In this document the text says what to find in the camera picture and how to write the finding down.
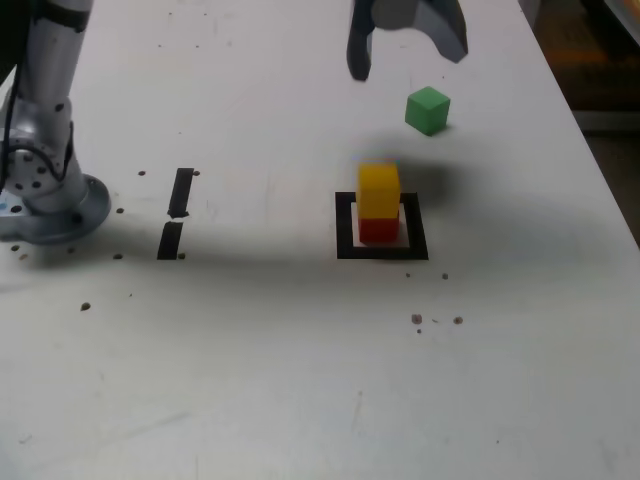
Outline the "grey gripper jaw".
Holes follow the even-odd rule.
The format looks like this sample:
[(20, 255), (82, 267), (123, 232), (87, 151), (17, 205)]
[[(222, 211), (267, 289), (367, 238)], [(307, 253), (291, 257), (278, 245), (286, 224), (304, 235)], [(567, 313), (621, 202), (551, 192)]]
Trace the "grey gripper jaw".
[(466, 22), (458, 0), (419, 0), (414, 28), (425, 33), (450, 62), (459, 63), (468, 55)]
[(412, 27), (415, 11), (415, 1), (353, 1), (346, 59), (354, 80), (366, 81), (369, 77), (373, 32)]

